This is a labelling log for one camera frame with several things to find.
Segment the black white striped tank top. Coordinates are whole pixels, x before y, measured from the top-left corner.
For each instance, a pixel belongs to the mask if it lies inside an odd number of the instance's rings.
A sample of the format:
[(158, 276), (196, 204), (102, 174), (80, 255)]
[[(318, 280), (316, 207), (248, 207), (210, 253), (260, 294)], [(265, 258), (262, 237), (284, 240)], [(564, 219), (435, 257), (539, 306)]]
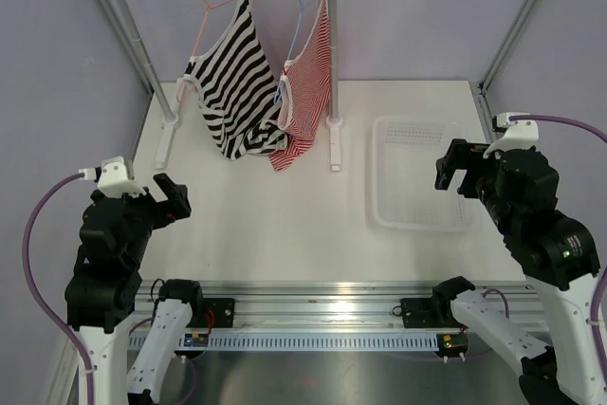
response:
[(270, 156), (286, 149), (288, 134), (278, 126), (277, 81), (254, 24), (251, 0), (236, 0), (234, 14), (217, 42), (192, 56), (183, 96), (194, 95), (221, 155)]

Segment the pink wire hanger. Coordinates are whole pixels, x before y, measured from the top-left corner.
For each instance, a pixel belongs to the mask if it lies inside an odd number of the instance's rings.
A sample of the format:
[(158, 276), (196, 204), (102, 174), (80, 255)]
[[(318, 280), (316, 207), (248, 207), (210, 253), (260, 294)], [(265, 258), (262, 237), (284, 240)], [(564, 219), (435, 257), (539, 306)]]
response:
[[(204, 4), (204, 16), (203, 16), (200, 28), (198, 30), (198, 34), (197, 34), (196, 40), (195, 40), (194, 45), (193, 45), (193, 49), (192, 49), (192, 52), (191, 52), (191, 56), (192, 57), (197, 55), (197, 51), (198, 51), (198, 48), (199, 48), (199, 45), (200, 45), (200, 42), (201, 42), (201, 38), (202, 38), (205, 26), (206, 26), (207, 21), (208, 21), (209, 13), (212, 10), (220, 9), (220, 8), (222, 8), (222, 7), (230, 4), (232, 2), (235, 2), (235, 1), (237, 1), (237, 0), (225, 0), (224, 2), (221, 2), (221, 3), (218, 3), (218, 4), (213, 4), (209, 0), (202, 0), (202, 2)], [(185, 95), (183, 95), (183, 89), (185, 88), (185, 84), (186, 83), (184, 81), (182, 81), (180, 83), (180, 85), (178, 86), (178, 88), (177, 88), (176, 100), (177, 100), (177, 102), (179, 104), (181, 104), (186, 99), (188, 99), (190, 97), (191, 93), (193, 92), (193, 89), (191, 88)]]

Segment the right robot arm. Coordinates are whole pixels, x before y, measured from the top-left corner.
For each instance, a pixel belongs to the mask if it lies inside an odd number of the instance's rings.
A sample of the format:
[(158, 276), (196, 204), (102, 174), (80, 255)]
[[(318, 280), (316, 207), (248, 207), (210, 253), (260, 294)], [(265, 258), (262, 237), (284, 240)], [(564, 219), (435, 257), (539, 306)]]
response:
[(476, 333), (518, 378), (530, 404), (603, 404), (606, 333), (597, 322), (596, 243), (581, 222), (556, 206), (559, 174), (535, 148), (492, 156), (488, 145), (451, 142), (436, 162), (435, 188), (477, 199), (502, 235), (542, 304), (548, 342), (541, 341), (487, 302), (463, 277), (432, 290), (432, 318)]

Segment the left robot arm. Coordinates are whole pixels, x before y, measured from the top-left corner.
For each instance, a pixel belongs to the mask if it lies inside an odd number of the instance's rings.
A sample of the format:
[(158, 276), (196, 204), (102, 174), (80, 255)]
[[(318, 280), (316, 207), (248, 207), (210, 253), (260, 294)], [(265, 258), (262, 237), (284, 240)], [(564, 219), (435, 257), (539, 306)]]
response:
[(165, 198), (144, 189), (110, 197), (91, 195), (81, 244), (65, 290), (67, 324), (78, 342), (86, 404), (157, 404), (171, 358), (186, 327), (198, 325), (205, 305), (196, 281), (172, 279), (158, 293), (156, 314), (134, 364), (127, 363), (139, 269), (154, 230), (192, 214), (188, 189), (166, 174), (154, 177)]

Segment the red white striped tank top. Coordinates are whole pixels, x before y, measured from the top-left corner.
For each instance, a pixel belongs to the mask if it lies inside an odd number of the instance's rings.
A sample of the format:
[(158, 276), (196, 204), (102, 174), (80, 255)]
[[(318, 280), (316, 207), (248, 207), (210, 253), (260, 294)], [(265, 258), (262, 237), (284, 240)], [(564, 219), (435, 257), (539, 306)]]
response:
[(278, 126), (287, 133), (287, 146), (269, 157), (276, 172), (288, 169), (313, 146), (331, 98), (328, 0), (318, 0), (315, 21), (303, 50), (283, 65), (279, 90)]

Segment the white plastic basket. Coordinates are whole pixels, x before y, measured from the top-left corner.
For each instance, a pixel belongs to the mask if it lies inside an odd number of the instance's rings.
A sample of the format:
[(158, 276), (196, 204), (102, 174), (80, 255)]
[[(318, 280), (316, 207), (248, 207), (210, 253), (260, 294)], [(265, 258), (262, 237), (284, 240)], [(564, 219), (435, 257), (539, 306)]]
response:
[(409, 117), (375, 119), (371, 133), (371, 214), (384, 228), (464, 232), (477, 224), (472, 202), (457, 193), (463, 174), (446, 191), (434, 188), (435, 162), (461, 128), (454, 122)]

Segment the white and silver clothes rack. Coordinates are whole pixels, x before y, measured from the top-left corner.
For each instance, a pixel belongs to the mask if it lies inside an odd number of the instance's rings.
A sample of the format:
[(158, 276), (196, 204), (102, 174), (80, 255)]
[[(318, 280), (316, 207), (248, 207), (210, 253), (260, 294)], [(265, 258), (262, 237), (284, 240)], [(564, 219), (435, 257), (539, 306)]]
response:
[[(132, 15), (126, 0), (116, 0), (119, 13), (124, 20), (127, 30), (127, 37), (134, 46), (136, 57), (144, 71), (145, 81), (154, 89), (154, 94), (159, 107), (162, 111), (162, 123), (159, 137), (159, 143), (156, 147), (154, 166), (158, 170), (163, 170), (169, 163), (172, 152), (175, 132), (179, 128), (181, 117), (179, 102), (176, 100), (168, 101), (165, 92), (161, 86), (160, 79), (149, 57), (145, 44), (140, 36), (136, 21)], [(343, 119), (340, 115), (338, 100), (339, 84), (339, 52), (338, 52), (338, 25), (337, 10), (338, 0), (326, 0), (328, 19), (329, 19), (329, 48), (330, 48), (330, 70), (331, 70), (331, 90), (330, 102), (328, 105), (328, 116), (325, 120), (329, 131), (329, 169), (332, 172), (341, 170), (341, 129)]]

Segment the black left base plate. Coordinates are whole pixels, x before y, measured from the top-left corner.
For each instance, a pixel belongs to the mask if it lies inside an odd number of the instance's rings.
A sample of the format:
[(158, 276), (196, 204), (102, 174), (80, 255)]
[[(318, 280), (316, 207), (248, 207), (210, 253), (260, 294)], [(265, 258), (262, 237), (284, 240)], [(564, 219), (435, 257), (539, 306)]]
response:
[(207, 328), (209, 321), (212, 328), (233, 328), (235, 300), (233, 298), (203, 298), (194, 306), (193, 317), (188, 328)]

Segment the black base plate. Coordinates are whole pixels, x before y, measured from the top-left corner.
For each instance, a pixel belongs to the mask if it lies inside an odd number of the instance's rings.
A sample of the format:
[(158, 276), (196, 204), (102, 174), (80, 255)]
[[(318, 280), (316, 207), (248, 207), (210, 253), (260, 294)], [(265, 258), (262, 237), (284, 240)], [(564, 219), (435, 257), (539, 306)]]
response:
[(235, 300), (233, 298), (203, 298), (194, 306), (193, 317), (188, 328), (207, 328), (209, 321), (212, 328), (233, 328)]
[(444, 323), (432, 298), (402, 298), (400, 318), (407, 329), (443, 328)]

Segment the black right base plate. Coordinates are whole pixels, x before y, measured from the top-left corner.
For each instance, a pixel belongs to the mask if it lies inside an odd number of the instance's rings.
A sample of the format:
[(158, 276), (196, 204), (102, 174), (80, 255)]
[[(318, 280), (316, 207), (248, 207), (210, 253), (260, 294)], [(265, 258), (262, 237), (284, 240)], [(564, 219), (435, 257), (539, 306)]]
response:
[(400, 318), (407, 329), (443, 328), (444, 323), (432, 298), (402, 298)]

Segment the aluminium mounting rail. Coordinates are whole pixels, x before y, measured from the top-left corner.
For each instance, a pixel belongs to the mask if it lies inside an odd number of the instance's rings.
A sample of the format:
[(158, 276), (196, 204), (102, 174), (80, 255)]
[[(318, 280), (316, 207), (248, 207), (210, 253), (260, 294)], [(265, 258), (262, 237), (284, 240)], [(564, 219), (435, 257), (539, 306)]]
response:
[[(392, 309), (400, 299), (426, 297), (433, 282), (238, 282), (202, 281), (203, 295), (235, 300), (235, 330), (248, 332), (390, 332), (402, 329)], [(152, 281), (136, 297), (135, 315), (151, 315)], [(524, 282), (480, 283), (507, 298), (510, 319), (528, 332), (547, 333), (539, 298)]]

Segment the right aluminium frame post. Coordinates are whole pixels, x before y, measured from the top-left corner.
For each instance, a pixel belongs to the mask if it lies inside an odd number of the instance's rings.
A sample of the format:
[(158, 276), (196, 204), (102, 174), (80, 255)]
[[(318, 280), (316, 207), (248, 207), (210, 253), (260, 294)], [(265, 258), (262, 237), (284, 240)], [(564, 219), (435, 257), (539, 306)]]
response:
[(519, 7), (513, 22), (509, 26), (506, 36), (500, 43), (494, 57), (487, 68), (482, 80), (479, 82), (479, 92), (486, 96), (492, 84), (498, 77), (502, 67), (505, 65), (507, 58), (514, 50), (517, 41), (522, 36), (525, 27), (530, 21), (535, 8), (541, 0), (524, 0)]

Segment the aluminium frame post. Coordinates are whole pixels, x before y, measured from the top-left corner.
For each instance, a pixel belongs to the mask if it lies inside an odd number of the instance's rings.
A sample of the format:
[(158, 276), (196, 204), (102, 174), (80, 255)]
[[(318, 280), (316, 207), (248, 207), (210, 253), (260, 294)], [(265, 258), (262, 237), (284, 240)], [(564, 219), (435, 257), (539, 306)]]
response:
[(507, 58), (514, 50), (517, 41), (522, 36), (525, 27), (530, 21), (535, 8), (541, 0), (524, 0), (519, 7), (513, 22), (509, 26), (506, 36), (500, 43), (494, 57), (487, 68), (482, 80), (479, 82), (479, 92), (486, 96), (492, 84), (498, 77), (502, 67), (505, 65)]
[(117, 15), (115, 8), (110, 0), (94, 0), (97, 7), (101, 12), (101, 16), (110, 27), (113, 38), (117, 41), (122, 54), (127, 59), (131, 69), (135, 72), (138, 77), (138, 81), (142, 85), (144, 91), (151, 98), (154, 95), (154, 89), (150, 85), (142, 69), (141, 64), (138, 62), (137, 56), (133, 47), (130, 45), (126, 30), (120, 21), (120, 17)]

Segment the left aluminium frame post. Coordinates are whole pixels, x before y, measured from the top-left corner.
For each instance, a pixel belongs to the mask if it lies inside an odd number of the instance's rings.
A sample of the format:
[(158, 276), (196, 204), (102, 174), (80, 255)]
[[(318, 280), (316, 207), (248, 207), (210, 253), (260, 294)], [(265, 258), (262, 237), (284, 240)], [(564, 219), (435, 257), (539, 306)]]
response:
[(144, 91), (151, 98), (154, 95), (154, 89), (150, 85), (142, 69), (141, 64), (138, 62), (137, 56), (133, 47), (130, 45), (126, 30), (120, 21), (120, 17), (117, 15), (115, 8), (110, 0), (94, 0), (97, 7), (101, 12), (101, 16), (110, 27), (113, 38), (117, 41), (122, 54), (127, 59), (131, 69), (135, 72), (138, 77), (138, 81), (142, 85)]

